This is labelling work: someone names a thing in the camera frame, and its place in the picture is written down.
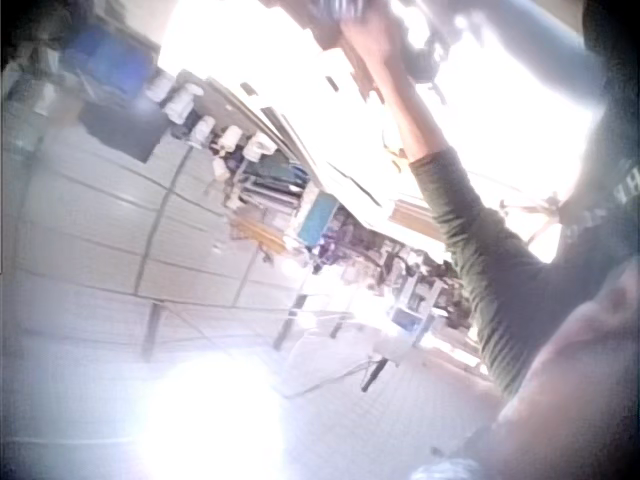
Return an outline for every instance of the tile grout line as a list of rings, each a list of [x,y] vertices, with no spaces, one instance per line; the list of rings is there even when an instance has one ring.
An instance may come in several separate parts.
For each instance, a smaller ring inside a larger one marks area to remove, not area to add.
[[[164,211],[167,208],[167,204],[169,203],[169,198],[171,198],[171,194],[178,183],[178,177],[182,174],[182,170],[184,166],[187,164],[187,160],[191,156],[191,152],[193,152],[193,147],[189,147],[185,152],[182,160],[178,164],[175,173],[173,174],[173,178],[171,179],[171,183],[167,188],[167,191],[162,197],[162,202],[160,202],[160,208],[158,209],[158,213],[156,214],[156,218],[153,219],[153,224],[151,225],[151,229],[149,230],[149,236],[147,237],[147,242],[144,247],[144,253],[142,254],[142,260],[140,261],[140,266],[138,267],[138,273],[136,274],[136,281],[133,287],[133,294],[138,295],[140,293],[140,285],[142,284],[142,277],[144,276],[144,272],[147,266],[147,260],[149,259],[149,255],[151,253],[151,247],[153,245],[153,240],[158,232],[158,228],[160,227],[160,221],[164,216]]]

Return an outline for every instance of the bright light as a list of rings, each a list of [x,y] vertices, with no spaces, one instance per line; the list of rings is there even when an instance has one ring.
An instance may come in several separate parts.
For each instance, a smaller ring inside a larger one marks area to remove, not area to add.
[[[454,348],[451,352],[451,356],[460,362],[469,365],[470,367],[475,367],[480,363],[480,359],[474,357],[473,355],[465,352],[464,350],[460,350],[458,348]]]
[[[226,354],[170,372],[151,398],[140,444],[151,478],[279,478],[279,399],[266,378]]]
[[[473,340],[474,342],[478,341],[478,327],[477,325],[471,325],[471,328],[469,329],[469,333],[467,334],[467,336]]]
[[[301,277],[305,273],[305,269],[302,268],[302,265],[290,257],[282,259],[282,262],[280,262],[280,269],[282,270],[282,273],[291,278]]]
[[[562,226],[559,223],[552,225],[531,243],[529,250],[543,262],[551,262],[558,251],[561,233]]]
[[[427,332],[427,334],[422,338],[420,346],[424,348],[437,348],[438,350],[442,350],[449,354],[453,351],[453,347],[451,345],[433,336],[431,332]]]
[[[318,319],[311,312],[298,312],[296,314],[296,322],[305,330],[315,328],[318,324]]]

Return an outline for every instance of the tiled floor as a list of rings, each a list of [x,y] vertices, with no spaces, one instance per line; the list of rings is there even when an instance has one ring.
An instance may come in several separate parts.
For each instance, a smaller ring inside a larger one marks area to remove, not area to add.
[[[367,394],[360,372],[296,397],[366,361],[372,339],[331,340],[321,321],[272,348],[307,271],[229,240],[205,152],[176,173],[186,147],[170,137],[147,164],[80,126],[30,157],[3,140],[3,435],[20,474],[404,479],[495,415],[488,385],[422,353]],[[166,316],[144,362],[151,300],[191,325]]]

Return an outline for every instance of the person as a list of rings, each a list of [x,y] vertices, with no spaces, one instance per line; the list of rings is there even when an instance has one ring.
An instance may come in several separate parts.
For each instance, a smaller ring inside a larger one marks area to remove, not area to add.
[[[407,74],[387,2],[341,24],[394,116],[469,295],[483,361],[511,399],[457,458],[416,479],[617,478],[636,468],[627,461],[638,445],[638,58],[624,8],[585,2],[585,44],[605,61],[607,107],[560,207],[550,264],[473,190]]]

